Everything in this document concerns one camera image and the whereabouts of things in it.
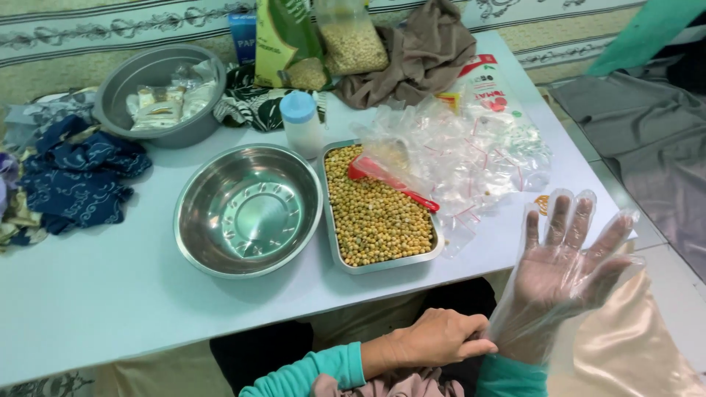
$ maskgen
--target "blue box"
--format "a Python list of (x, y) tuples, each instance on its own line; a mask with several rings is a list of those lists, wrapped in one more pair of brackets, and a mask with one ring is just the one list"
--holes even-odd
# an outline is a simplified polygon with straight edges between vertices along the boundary
[(249, 13), (228, 14), (230, 35), (233, 36), (238, 64), (252, 64), (255, 61), (257, 16)]

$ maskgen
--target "red measuring scoop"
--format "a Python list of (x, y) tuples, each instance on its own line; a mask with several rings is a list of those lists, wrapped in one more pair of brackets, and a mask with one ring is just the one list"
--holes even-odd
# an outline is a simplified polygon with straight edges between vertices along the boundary
[[(357, 155), (350, 164), (348, 164), (348, 177), (350, 179), (360, 179), (362, 177), (367, 177), (369, 174), (363, 170), (359, 170), (355, 167), (355, 161), (358, 160), (360, 155)], [(372, 177), (385, 182), (390, 185), (394, 190), (401, 191), (402, 193), (408, 195), (412, 200), (420, 203), (421, 205), (427, 207), (431, 212), (435, 213), (439, 211), (439, 205), (433, 201), (427, 200), (426, 198), (414, 193), (413, 191), (407, 190), (407, 185), (400, 182), (397, 178), (392, 176), (389, 172), (386, 172), (380, 168), (374, 161), (367, 157), (360, 158), (359, 162), (362, 162), (368, 170), (375, 170), (375, 175)]]

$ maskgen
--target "plastic squeeze bottle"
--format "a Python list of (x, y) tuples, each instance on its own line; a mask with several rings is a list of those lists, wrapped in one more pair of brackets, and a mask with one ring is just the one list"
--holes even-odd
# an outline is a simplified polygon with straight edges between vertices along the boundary
[(289, 148), (307, 160), (316, 158), (323, 147), (323, 130), (313, 97), (302, 91), (286, 94), (280, 102), (280, 114)]

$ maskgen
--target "table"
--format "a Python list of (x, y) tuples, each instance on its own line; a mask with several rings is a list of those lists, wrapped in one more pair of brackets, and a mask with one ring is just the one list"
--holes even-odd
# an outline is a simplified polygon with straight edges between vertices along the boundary
[[(482, 32), (479, 54), (493, 54), (522, 106), (554, 152), (551, 185), (595, 192), (595, 225), (617, 211), (527, 74), (496, 32)], [(333, 95), (327, 143), (354, 138), (348, 124), (369, 123), (375, 109), (357, 112)], [(177, 196), (196, 168), (246, 143), (287, 145), (283, 131), (221, 128), (183, 150), (149, 148), (155, 165), (132, 183), (135, 196), (120, 225), (50, 237), (0, 259), (0, 386), (78, 367), (174, 348), (266, 324), (326, 312), (473, 278), (515, 265), (523, 205), (537, 193), (515, 194), (498, 217), (454, 259), (350, 275), (333, 267), (325, 223), (281, 269), (260, 278), (206, 275), (179, 253), (172, 230)], [(595, 227), (587, 244), (600, 232)]]

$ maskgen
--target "blue bottle cap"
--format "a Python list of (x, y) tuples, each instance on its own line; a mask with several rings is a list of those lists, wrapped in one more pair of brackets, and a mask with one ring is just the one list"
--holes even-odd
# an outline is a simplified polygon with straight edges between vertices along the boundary
[(316, 101), (311, 94), (294, 91), (286, 94), (280, 101), (282, 120), (292, 124), (302, 124), (316, 114)]

